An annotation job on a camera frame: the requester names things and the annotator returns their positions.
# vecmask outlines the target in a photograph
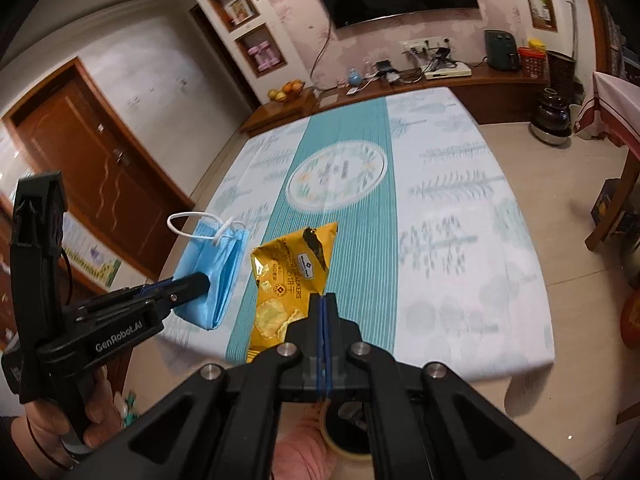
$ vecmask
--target red container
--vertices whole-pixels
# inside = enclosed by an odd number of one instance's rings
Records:
[[[620,315],[620,335],[628,348],[640,347],[640,291],[636,290],[626,301]]]
[[[532,79],[542,79],[545,76],[545,53],[535,48],[526,46],[518,47],[522,73],[525,77]]]

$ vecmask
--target poster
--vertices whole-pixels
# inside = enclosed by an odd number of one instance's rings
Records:
[[[122,260],[91,236],[69,213],[63,219],[62,231],[62,247],[69,261],[101,285],[110,287]]]

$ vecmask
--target tile floor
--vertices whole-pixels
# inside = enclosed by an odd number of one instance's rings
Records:
[[[604,141],[572,139],[565,149],[532,137],[525,124],[492,124],[482,134],[501,164],[526,218],[545,277],[556,342],[552,369],[522,378],[474,384],[524,430],[574,468],[581,478],[606,471],[638,422],[615,425],[616,414],[640,400],[640,351],[620,341],[618,321],[630,289],[612,246],[584,246],[590,209],[606,178],[620,176],[626,157]],[[201,183],[206,207],[244,145],[235,137]],[[184,245],[167,261],[170,275]],[[152,339],[133,354],[126,390],[146,409],[206,361],[190,354],[168,360]],[[283,408],[280,433],[296,421],[299,406]],[[334,479],[372,479],[370,465],[340,462]]]

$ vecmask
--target yellow snack bag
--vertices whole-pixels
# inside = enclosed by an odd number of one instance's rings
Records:
[[[247,362],[284,341],[287,326],[308,314],[309,296],[324,293],[338,222],[276,238],[251,252],[258,285]]]

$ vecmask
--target white appliance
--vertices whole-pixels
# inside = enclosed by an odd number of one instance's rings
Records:
[[[471,69],[464,63],[457,62],[456,67],[452,68],[441,68],[439,70],[434,70],[433,72],[425,72],[425,79],[440,79],[443,77],[464,77],[467,75],[471,75]]]

